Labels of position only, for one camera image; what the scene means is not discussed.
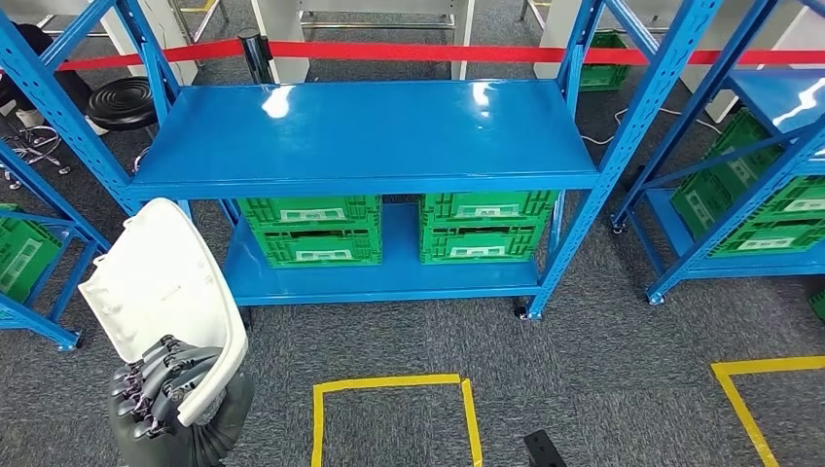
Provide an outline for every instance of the white label on crate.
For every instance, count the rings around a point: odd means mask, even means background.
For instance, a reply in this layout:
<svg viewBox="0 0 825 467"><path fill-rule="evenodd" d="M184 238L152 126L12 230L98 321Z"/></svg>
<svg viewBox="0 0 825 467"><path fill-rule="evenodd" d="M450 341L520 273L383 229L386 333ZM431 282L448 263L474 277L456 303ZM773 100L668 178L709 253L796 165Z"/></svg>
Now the white label on crate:
<svg viewBox="0 0 825 467"><path fill-rule="evenodd" d="M281 209L281 222L342 221L346 219L343 209Z"/></svg>
<svg viewBox="0 0 825 467"><path fill-rule="evenodd" d="M20 273L28 266L41 245L43 245L42 241L37 241L32 238L27 239L26 242L23 243L23 247L19 249L15 258L6 266L3 274L0 274L0 292L4 294L9 292L9 289L15 285L15 281L18 280Z"/></svg>
<svg viewBox="0 0 825 467"><path fill-rule="evenodd" d="M478 258L483 256L506 256L507 249L504 246L453 246L449 250L451 258Z"/></svg>
<svg viewBox="0 0 825 467"><path fill-rule="evenodd" d="M767 250L769 248L787 248L794 244L796 238L770 238L767 240L747 240L737 250Z"/></svg>
<svg viewBox="0 0 825 467"><path fill-rule="evenodd" d="M728 165L734 170L736 177L738 177L739 181L741 181L745 186L748 186L756 181L756 174L753 173L750 167L747 166L745 161L730 161L728 162Z"/></svg>
<svg viewBox="0 0 825 467"><path fill-rule="evenodd" d="M691 207L694 208L694 214L697 215L701 224L705 227L710 227L715 219L713 219L713 216L707 212L707 208L704 206L704 203L701 202L701 198L699 198L699 194L696 193L696 190L686 194L685 199L691 204Z"/></svg>
<svg viewBox="0 0 825 467"><path fill-rule="evenodd" d="M518 217L518 204L496 204L490 206L466 206L461 205L456 209L455 217L476 218L476 217Z"/></svg>
<svg viewBox="0 0 825 467"><path fill-rule="evenodd" d="M296 251L295 261L331 261L331 260L351 260L352 253L349 250L329 250L329 251Z"/></svg>
<svg viewBox="0 0 825 467"><path fill-rule="evenodd" d="M782 209L785 212L820 211L825 209L825 199L797 199Z"/></svg>

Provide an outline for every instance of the black stanchion post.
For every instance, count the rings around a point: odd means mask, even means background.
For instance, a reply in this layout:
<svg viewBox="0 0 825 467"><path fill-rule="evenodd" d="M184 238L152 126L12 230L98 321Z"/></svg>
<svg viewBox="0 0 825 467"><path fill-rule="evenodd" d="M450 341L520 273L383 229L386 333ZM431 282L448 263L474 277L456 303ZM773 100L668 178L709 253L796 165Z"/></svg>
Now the black stanchion post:
<svg viewBox="0 0 825 467"><path fill-rule="evenodd" d="M249 66L252 81L258 85L274 83L275 80L269 71L269 61L272 60L272 55L269 53L267 39L261 36L258 29L254 27L243 29L237 38L243 48L243 57L246 58L246 65Z"/></svg>

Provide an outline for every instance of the black object on floor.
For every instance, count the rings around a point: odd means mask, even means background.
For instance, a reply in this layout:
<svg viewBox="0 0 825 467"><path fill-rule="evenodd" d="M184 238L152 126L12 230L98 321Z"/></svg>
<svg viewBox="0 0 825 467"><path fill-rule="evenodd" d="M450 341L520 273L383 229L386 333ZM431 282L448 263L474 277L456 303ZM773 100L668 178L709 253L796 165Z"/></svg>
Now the black object on floor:
<svg viewBox="0 0 825 467"><path fill-rule="evenodd" d="M524 437L524 444L530 453L530 467L567 467L546 431L530 433Z"/></svg>

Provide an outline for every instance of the red barrier tape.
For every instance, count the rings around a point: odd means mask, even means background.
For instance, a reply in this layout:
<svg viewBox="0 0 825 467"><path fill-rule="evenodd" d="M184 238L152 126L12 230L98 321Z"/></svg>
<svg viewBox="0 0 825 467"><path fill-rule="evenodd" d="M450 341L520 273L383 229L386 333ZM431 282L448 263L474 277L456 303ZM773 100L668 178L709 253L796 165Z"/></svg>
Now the red barrier tape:
<svg viewBox="0 0 825 467"><path fill-rule="evenodd" d="M270 42L277 57L308 57L340 60L401 60L401 61L477 61L497 63L560 62L564 49L504 46L433 46L413 44L345 43L345 42ZM240 43L228 39L163 51L168 61L207 60L241 54ZM688 61L693 65L709 65L719 51L696 51ZM646 65L647 58L639 50L590 49L585 57L590 64ZM823 51L748 51L739 60L741 65L785 65L825 63ZM141 64L137 54L112 55L90 60L69 61L61 70L93 70Z"/></svg>

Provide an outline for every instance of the robotic hand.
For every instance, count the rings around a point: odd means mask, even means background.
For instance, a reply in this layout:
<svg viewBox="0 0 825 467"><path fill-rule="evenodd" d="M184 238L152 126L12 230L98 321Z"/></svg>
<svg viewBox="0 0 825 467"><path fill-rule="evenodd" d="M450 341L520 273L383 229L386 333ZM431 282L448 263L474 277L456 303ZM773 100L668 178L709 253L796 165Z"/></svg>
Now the robotic hand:
<svg viewBox="0 0 825 467"><path fill-rule="evenodd" d="M237 373L204 425L183 426L177 408L203 380L220 347L195 347L164 336L112 376L109 422L129 467L215 467L240 436L254 384Z"/></svg>

